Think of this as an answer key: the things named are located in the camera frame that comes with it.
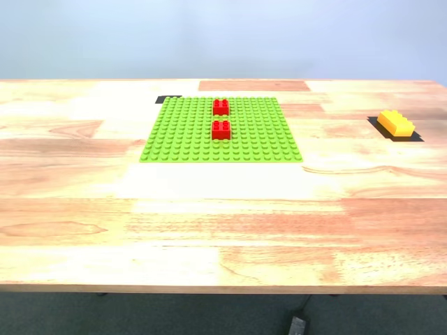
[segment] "wooden table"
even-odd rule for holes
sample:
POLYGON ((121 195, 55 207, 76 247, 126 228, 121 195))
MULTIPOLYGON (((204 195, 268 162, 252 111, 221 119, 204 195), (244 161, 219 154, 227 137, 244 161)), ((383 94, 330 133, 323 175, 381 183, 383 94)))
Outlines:
POLYGON ((436 82, 9 80, 0 138, 0 290, 447 294, 436 82), (276 96, 305 161, 139 163, 161 95, 276 96))

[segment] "yellow lego brick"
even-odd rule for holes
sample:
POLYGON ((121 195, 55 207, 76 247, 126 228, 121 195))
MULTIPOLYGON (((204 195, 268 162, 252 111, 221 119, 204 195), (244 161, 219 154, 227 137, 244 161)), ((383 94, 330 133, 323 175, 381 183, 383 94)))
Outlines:
POLYGON ((384 110, 377 121, 395 137, 409 137, 413 134, 415 126, 403 117, 397 110, 384 110))

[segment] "white wall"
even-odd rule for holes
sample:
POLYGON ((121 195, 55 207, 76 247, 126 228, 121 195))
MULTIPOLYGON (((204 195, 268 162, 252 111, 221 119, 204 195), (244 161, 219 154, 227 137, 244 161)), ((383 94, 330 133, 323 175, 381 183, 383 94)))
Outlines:
POLYGON ((431 79, 447 0, 15 0, 0 77, 431 79))

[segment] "red duplo block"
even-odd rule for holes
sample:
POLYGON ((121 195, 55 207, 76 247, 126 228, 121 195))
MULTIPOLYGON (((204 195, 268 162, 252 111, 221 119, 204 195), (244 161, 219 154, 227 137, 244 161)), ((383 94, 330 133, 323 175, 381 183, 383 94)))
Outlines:
POLYGON ((211 138, 213 140, 230 140, 231 128, 229 121, 214 121, 211 126, 211 138))
POLYGON ((228 100, 216 99, 212 103, 212 114, 213 115, 230 115, 230 105, 228 100))

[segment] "wood grain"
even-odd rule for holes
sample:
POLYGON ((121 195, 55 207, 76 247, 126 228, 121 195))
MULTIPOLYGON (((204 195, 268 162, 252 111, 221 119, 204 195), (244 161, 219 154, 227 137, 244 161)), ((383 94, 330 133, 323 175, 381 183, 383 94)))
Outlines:
POLYGON ((302 80, 209 80, 199 91, 310 91, 302 80))
POLYGON ((436 82, 0 88, 0 290, 447 294, 447 89, 436 82), (166 94, 276 96, 305 161, 139 164, 166 94), (382 109, 424 142, 383 138, 367 120, 382 109))

